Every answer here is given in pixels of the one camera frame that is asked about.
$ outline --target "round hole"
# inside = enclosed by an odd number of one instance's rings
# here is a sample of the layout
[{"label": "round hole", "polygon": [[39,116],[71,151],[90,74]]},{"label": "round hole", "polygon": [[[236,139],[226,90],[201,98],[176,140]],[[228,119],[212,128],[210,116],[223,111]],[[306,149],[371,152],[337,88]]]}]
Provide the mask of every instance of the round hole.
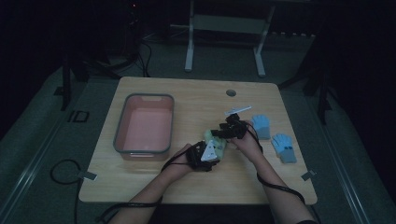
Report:
[{"label": "round hole", "polygon": [[233,97],[233,96],[236,95],[236,91],[234,91],[234,90],[227,90],[225,93],[226,93],[228,96],[231,96],[231,97]]}]

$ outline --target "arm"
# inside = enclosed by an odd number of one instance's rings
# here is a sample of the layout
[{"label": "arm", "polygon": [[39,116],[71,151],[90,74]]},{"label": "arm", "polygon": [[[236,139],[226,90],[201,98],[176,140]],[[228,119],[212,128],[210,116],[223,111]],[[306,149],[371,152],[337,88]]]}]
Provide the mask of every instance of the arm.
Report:
[{"label": "arm", "polygon": [[[184,146],[176,155],[188,149],[191,145]],[[175,160],[178,163],[187,162],[186,156],[182,155]],[[170,164],[166,169],[159,173],[132,199],[131,203],[155,203],[165,193],[167,188],[174,182],[191,172],[188,165]],[[117,223],[148,223],[155,207],[148,208],[122,208],[111,220],[110,224]]]},{"label": "arm", "polygon": [[[287,187],[274,168],[262,155],[260,148],[251,134],[246,133],[242,139],[231,139],[238,149],[253,163],[259,176],[266,182]],[[314,220],[305,204],[294,194],[263,186],[268,201],[280,223],[298,223]]]}]

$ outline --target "metal stand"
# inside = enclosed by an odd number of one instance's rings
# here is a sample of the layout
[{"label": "metal stand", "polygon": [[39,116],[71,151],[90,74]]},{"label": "metal stand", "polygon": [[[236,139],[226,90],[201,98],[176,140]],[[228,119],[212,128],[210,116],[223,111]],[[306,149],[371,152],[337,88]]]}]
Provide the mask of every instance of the metal stand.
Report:
[{"label": "metal stand", "polygon": [[267,37],[271,19],[274,15],[275,7],[271,10],[265,20],[233,18],[222,16],[209,16],[194,14],[194,0],[190,0],[190,26],[189,26],[189,45],[187,46],[186,64],[184,70],[192,71],[192,61],[194,54],[194,30],[210,30],[222,32],[235,32],[245,34],[261,35],[261,40],[257,47],[253,49],[254,58],[259,77],[265,77],[264,65],[262,62],[262,47]]}]

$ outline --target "wrist strap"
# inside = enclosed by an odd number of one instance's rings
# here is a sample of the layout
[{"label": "wrist strap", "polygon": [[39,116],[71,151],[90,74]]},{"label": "wrist strap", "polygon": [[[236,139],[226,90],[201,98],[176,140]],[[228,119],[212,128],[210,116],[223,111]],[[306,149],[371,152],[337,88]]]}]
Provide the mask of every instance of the wrist strap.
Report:
[{"label": "wrist strap", "polygon": [[301,200],[303,203],[305,203],[305,199],[304,199],[303,195],[302,195],[300,192],[298,192],[297,190],[290,189],[290,188],[284,187],[284,186],[279,186],[279,185],[270,184],[270,183],[266,182],[265,180],[263,180],[262,177],[259,176],[259,173],[257,173],[257,179],[258,179],[258,180],[260,181],[260,183],[262,183],[265,187],[268,187],[268,188],[271,188],[271,189],[279,189],[279,190],[282,190],[282,191],[286,191],[287,193],[294,194],[294,195],[296,195],[297,197],[299,197],[300,200]]}]

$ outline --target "person's right hand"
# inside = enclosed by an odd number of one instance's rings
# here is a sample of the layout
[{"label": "person's right hand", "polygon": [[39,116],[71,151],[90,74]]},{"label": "person's right hand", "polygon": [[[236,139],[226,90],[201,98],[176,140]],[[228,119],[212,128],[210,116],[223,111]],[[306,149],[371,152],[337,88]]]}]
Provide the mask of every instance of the person's right hand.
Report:
[{"label": "person's right hand", "polygon": [[[249,120],[245,120],[245,122],[249,124],[248,129],[254,134],[255,132],[252,128],[252,123]],[[229,139],[229,142],[236,145],[238,149],[253,163],[257,159],[261,159],[263,157],[259,145],[253,136],[248,132],[245,133],[245,136],[242,139],[235,137]]]}]

